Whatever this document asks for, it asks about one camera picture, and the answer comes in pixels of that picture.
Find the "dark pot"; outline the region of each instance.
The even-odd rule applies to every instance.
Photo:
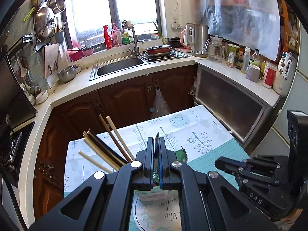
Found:
[[[169,37],[166,38],[168,40],[168,44],[174,49],[174,48],[181,48],[183,47],[180,43],[179,37]]]

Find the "silver screw head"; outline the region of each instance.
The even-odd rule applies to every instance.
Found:
[[[219,176],[219,174],[216,172],[216,171],[210,171],[208,173],[208,175],[211,177],[211,178],[217,178]]]
[[[141,166],[141,162],[140,161],[132,161],[131,162],[131,166],[132,167],[140,167]]]
[[[182,163],[180,161],[174,161],[174,162],[172,162],[172,166],[180,167],[180,166],[182,166]]]
[[[103,171],[97,171],[97,172],[94,173],[93,176],[94,176],[95,179],[102,179],[104,177],[104,175],[105,174],[104,174]]]

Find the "faucet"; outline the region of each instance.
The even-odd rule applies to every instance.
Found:
[[[133,31],[133,38],[134,38],[134,44],[135,44],[134,50],[131,50],[130,48],[128,48],[128,49],[131,51],[132,55],[139,56],[140,52],[139,52],[139,47],[137,45],[137,38],[136,38],[135,30],[134,30],[134,25],[130,21],[123,21],[122,25],[121,25],[121,34],[122,35],[124,34],[124,29],[126,29],[126,28],[128,30],[131,29]]]

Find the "glass pitcher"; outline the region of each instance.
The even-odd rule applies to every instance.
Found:
[[[205,50],[208,49],[208,58],[215,62],[222,62],[222,37],[215,35],[211,39],[207,39],[205,43]]]

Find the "wooden chopstick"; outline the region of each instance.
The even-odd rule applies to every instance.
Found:
[[[100,138],[98,138],[91,129],[87,132],[90,140],[110,159],[112,159],[119,166],[124,166],[127,161],[119,156],[115,151],[113,151],[106,143],[104,143]]]
[[[84,152],[82,152],[81,150],[78,151],[78,154],[80,154],[83,158],[87,159],[90,163],[93,163],[95,166],[97,166],[98,168],[104,170],[105,172],[111,174],[112,171],[109,170],[108,168],[104,167],[103,165],[99,164],[98,162],[96,162],[95,160],[93,160],[91,157],[87,156]]]
[[[113,134],[111,133],[110,129],[107,126],[107,123],[105,122],[104,118],[102,117],[102,115],[98,116],[99,119],[101,120],[102,124],[104,125],[106,131],[108,132],[108,134],[110,135],[111,139],[114,141],[114,143],[116,144],[116,146],[118,147],[118,149],[120,150],[120,152],[122,153],[122,155],[125,157],[125,159],[128,162],[132,162],[131,158],[129,158],[129,156],[126,154],[126,152],[124,151],[124,149],[122,149],[121,145],[118,143],[118,141],[115,139],[115,137],[113,136]]]
[[[107,155],[105,155],[86,135],[84,136],[84,142],[88,144],[88,146],[100,157],[102,158],[105,162],[107,162],[112,168],[115,170],[119,170],[120,166],[115,164],[113,160],[111,160]]]
[[[127,145],[125,144],[124,140],[122,139],[120,133],[118,132],[118,130],[116,129],[115,125],[113,124],[113,121],[111,120],[110,116],[106,117],[107,122],[109,123],[109,125],[111,126],[112,130],[114,131],[115,135],[118,137],[118,139],[120,140],[120,142],[122,143],[123,147],[125,148],[125,150],[127,151],[127,153],[129,154],[129,156],[131,157],[131,159],[134,161],[135,157],[133,156],[133,154],[131,153],[131,151],[129,150],[129,148],[127,147]]]

